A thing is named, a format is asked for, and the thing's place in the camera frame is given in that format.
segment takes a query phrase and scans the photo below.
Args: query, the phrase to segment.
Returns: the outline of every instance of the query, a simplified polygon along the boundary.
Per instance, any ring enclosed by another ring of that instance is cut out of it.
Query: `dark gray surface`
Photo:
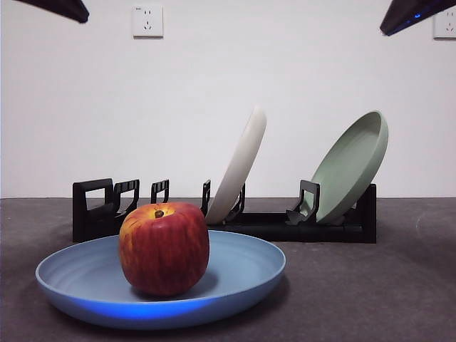
[[[294,201],[248,199],[247,211]],[[177,331],[116,331],[62,314],[38,289],[38,263],[72,244],[71,200],[3,199],[1,340],[456,341],[455,222],[454,198],[379,199],[377,244],[276,243],[285,276],[248,311]]]

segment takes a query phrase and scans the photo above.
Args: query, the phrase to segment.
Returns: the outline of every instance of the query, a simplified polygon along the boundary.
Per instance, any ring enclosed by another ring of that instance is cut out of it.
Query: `red apple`
[[[136,289],[156,296],[182,294],[206,272],[204,215],[184,202],[139,207],[120,228],[119,256],[125,278]]]

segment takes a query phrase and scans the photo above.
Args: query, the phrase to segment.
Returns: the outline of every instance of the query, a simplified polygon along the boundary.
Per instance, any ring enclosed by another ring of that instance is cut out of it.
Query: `green plate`
[[[319,224],[338,222],[365,192],[382,163],[388,145],[388,125],[379,112],[359,118],[329,150],[312,182],[320,184]],[[312,208],[306,193],[301,213]]]

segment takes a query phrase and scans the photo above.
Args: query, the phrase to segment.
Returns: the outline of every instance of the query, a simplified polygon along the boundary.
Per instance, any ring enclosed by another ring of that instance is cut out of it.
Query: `black dish rack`
[[[202,187],[201,210],[207,214],[210,200],[208,180]],[[111,178],[73,183],[73,241],[84,242],[99,237],[116,235],[125,217],[138,207],[139,180],[116,183]],[[87,208],[86,192],[105,190],[105,202],[99,207]],[[132,202],[119,212],[120,196],[134,191]],[[163,202],[169,200],[170,181],[152,184],[150,203],[157,203],[157,194],[164,193]],[[313,207],[307,215],[300,213],[304,195],[313,196]],[[285,212],[244,212],[246,187],[242,186],[236,204],[220,224],[209,229],[247,234],[267,241],[298,242],[354,242],[376,243],[376,185],[370,184],[363,195],[344,215],[341,224],[317,224],[316,214],[320,200],[320,185],[306,180],[299,183],[299,200]]]

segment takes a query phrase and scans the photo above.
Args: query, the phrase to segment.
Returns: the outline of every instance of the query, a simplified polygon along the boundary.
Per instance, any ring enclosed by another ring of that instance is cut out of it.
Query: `wall outlet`
[[[163,37],[163,6],[135,6],[132,10],[133,37]]]
[[[456,6],[434,15],[434,38],[456,39]]]

